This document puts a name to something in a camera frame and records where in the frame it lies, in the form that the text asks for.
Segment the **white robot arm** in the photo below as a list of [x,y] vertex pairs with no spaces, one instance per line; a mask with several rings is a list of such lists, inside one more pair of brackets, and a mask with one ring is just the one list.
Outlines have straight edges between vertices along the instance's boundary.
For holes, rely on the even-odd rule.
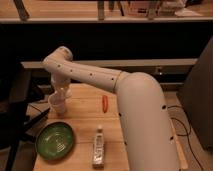
[[64,46],[45,57],[43,66],[57,86],[74,79],[117,96],[130,171],[181,170],[165,96],[153,76],[74,63]]

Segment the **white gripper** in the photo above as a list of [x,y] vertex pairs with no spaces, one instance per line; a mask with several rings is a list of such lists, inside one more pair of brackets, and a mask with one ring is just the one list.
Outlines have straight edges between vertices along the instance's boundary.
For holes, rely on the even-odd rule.
[[63,89],[65,93],[69,92],[70,80],[67,78],[59,78],[55,75],[51,76],[51,83],[55,90]]

